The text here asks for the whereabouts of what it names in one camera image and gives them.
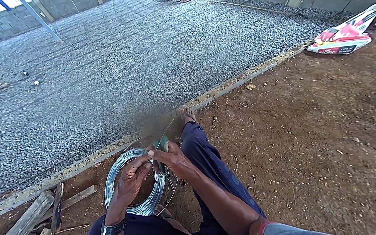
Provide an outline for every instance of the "green pliers handle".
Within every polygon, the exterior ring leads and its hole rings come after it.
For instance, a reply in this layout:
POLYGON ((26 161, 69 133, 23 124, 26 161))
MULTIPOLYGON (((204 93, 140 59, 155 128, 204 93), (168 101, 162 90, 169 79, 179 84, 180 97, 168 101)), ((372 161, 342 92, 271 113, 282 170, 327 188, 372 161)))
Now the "green pliers handle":
MULTIPOLYGON (((158 149, 158 150, 161 150, 161 151, 164 151, 164 152, 169 152, 169 145, 168 145, 168 142, 169 142, 169 139, 167 136, 163 136, 162 139, 160 140, 160 142, 158 140, 154 140, 153 141, 153 146, 158 149)), ((160 169, 160 173, 162 175, 165 175, 165 165, 161 162, 158 162, 158 166, 159 166, 159 169, 160 169)))

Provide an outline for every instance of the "gravel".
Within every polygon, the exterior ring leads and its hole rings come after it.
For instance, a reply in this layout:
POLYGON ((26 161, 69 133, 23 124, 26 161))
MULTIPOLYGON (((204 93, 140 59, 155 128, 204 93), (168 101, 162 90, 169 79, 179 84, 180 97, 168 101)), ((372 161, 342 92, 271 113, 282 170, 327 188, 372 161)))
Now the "gravel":
POLYGON ((0 84, 10 85, 0 90, 0 195, 131 135, 146 113, 171 110, 346 17, 231 2, 294 15, 200 0, 111 1, 51 24, 61 44, 44 29, 1 42, 0 84))

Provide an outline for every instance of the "brown soil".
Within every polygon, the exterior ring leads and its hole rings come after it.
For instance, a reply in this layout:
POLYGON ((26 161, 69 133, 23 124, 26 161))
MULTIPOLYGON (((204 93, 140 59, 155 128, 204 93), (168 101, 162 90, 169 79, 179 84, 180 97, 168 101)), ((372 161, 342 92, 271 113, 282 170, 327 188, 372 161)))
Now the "brown soil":
MULTIPOLYGON (((210 142, 270 220, 376 234, 376 31, 373 36, 347 56, 301 53, 197 111, 210 142), (248 90, 248 84, 257 87, 248 90)), ((64 198, 92 184, 99 190, 62 213, 62 229, 92 224, 106 212, 104 184, 116 158, 65 183, 64 198)), ((0 217, 0 234, 26 207, 0 217)), ((199 229, 189 184, 177 188, 167 208, 189 231, 199 229)))

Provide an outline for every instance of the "bare foot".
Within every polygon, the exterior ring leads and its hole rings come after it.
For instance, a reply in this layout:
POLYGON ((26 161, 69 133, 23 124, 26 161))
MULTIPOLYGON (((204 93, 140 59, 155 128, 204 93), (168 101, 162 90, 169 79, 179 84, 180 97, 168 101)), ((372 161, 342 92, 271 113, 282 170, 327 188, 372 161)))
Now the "bare foot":
POLYGON ((197 120, 195 120, 194 111, 192 111, 191 108, 183 107, 179 110, 179 114, 185 124, 187 122, 197 122, 197 120))

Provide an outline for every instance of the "red and white bag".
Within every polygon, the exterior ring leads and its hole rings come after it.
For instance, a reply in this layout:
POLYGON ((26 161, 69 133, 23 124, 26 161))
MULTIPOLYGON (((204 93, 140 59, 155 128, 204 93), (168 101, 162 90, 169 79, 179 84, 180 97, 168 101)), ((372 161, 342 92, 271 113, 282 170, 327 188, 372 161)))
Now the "red and white bag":
POLYGON ((367 45, 372 38, 364 33, 376 17, 376 4, 346 22, 323 31, 307 50, 320 54, 349 54, 367 45))

